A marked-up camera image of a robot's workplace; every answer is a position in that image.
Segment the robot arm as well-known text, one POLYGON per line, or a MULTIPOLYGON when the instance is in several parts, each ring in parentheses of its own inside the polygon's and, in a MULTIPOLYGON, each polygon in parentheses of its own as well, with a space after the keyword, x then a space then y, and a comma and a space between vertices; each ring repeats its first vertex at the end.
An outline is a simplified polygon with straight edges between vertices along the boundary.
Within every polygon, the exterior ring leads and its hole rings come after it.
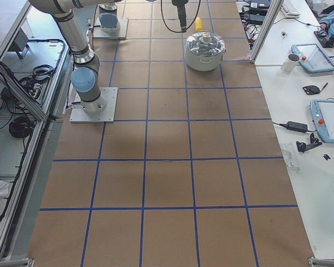
MULTIPOLYGON (((120 21, 119 18, 116 15, 117 12, 117 6, 116 3, 119 1, 108 1, 105 4, 99 4, 99 21, 100 21, 100 27, 108 32, 114 32, 117 31, 120 27, 120 21)), ((160 4, 160 12, 162 16, 163 23, 165 27, 173 33, 185 33, 187 31, 187 22, 186 22, 186 10, 185 5, 188 3, 188 1, 179 1, 179 0, 172 0, 172 5, 176 7, 177 13, 178 13, 178 19, 180 23, 180 31, 175 31, 169 28, 169 26, 166 24, 166 21, 164 19, 163 14, 163 4, 160 4)))
POLYGON ((100 61, 83 36, 73 12, 94 4, 114 5, 115 1, 30 1, 34 8, 50 14, 73 54, 76 69, 71 74, 71 84, 81 100, 86 113, 100 113, 108 100, 98 85, 100 61))

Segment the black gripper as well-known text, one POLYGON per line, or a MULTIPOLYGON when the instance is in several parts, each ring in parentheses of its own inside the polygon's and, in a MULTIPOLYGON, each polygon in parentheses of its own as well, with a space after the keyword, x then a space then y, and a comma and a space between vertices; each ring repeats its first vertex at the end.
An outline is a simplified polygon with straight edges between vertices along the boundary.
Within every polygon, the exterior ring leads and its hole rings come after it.
POLYGON ((177 8, 179 19, 186 19, 185 5, 188 3, 188 0, 172 0, 171 3, 177 8))

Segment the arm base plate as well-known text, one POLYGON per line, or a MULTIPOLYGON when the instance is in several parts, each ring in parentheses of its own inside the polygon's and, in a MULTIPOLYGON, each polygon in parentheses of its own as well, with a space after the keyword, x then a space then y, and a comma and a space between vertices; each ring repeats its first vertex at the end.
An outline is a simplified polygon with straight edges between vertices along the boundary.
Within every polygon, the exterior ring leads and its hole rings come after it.
POLYGON ((117 87, 100 87, 100 98, 91 103, 81 102, 76 94, 72 105, 70 122, 72 123, 100 123, 113 122, 118 96, 117 87))
POLYGON ((100 17, 95 22, 93 38, 126 39, 128 22, 127 18, 100 17))

